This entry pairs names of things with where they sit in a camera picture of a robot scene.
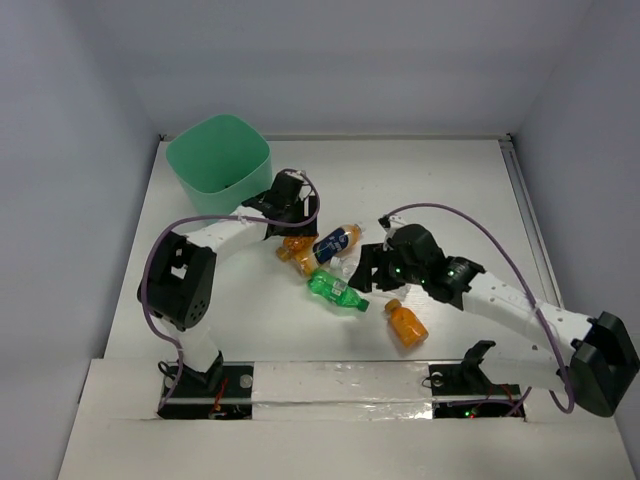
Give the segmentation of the green plastic bottle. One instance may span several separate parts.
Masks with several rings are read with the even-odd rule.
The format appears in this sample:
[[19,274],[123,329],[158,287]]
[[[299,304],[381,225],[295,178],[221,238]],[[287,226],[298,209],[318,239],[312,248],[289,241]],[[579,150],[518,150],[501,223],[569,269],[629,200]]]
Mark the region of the green plastic bottle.
[[309,290],[321,296],[333,305],[346,309],[355,309],[366,312],[369,301],[350,287],[344,280],[334,276],[326,270],[314,271],[307,281]]

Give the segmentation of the large clear water bottle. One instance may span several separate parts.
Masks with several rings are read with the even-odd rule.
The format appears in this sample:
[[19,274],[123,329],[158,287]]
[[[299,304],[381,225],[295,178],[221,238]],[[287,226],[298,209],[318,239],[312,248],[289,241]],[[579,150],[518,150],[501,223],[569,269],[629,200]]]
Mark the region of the large clear water bottle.
[[[329,270],[339,278],[348,281],[355,273],[358,266],[358,258],[356,257],[333,257],[329,262]],[[372,296],[387,299],[398,299],[404,301],[410,291],[408,285],[402,286],[391,291],[373,290]]]

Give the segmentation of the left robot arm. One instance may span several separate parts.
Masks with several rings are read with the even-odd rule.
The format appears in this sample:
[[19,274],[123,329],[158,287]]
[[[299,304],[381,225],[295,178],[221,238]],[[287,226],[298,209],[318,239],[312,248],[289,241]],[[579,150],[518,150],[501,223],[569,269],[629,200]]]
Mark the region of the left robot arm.
[[173,384],[186,380],[209,395],[221,383],[223,354],[208,327],[216,267],[241,250],[278,237],[317,233],[319,194],[305,172],[283,169],[270,188],[229,214],[180,219],[155,240],[144,265],[137,297],[151,332],[174,346]]

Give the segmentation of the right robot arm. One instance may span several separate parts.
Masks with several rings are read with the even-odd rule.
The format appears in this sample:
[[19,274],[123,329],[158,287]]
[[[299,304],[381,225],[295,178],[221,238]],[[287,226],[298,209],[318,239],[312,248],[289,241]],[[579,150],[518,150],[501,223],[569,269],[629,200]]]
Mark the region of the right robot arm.
[[482,265],[446,255],[418,224],[389,226],[383,242],[364,245],[349,284],[363,293],[416,285],[437,302],[528,340],[522,359],[502,357],[492,339],[474,344],[456,373],[473,392],[498,383],[564,390],[587,412],[610,417],[639,373],[638,353],[618,316],[587,316],[530,297]]

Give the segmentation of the short orange bottle yellow cap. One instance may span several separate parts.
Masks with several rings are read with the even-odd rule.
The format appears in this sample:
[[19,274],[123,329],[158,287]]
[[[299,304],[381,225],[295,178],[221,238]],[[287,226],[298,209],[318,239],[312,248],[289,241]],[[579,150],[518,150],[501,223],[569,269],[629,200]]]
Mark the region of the short orange bottle yellow cap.
[[311,246],[316,239],[317,235],[285,237],[282,245],[277,248],[276,255],[281,261],[287,262],[296,254]]

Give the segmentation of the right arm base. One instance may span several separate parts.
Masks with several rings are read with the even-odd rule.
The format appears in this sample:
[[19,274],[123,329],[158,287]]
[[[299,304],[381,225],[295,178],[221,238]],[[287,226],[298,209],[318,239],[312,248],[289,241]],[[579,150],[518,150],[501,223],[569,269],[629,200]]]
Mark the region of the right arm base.
[[460,361],[429,365],[421,385],[432,393],[435,419],[525,418],[523,406],[510,413],[521,399],[521,388],[492,383],[480,369],[495,345],[493,340],[481,340]]

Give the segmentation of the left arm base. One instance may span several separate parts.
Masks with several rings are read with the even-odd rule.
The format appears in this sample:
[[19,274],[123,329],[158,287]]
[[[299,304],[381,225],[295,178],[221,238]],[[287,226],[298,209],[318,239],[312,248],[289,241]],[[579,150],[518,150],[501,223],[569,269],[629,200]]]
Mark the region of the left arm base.
[[252,418],[253,363],[226,363],[218,383],[209,389],[184,373],[173,394],[169,392],[177,365],[161,362],[164,375],[161,391],[162,406],[157,415],[167,420],[250,420]]

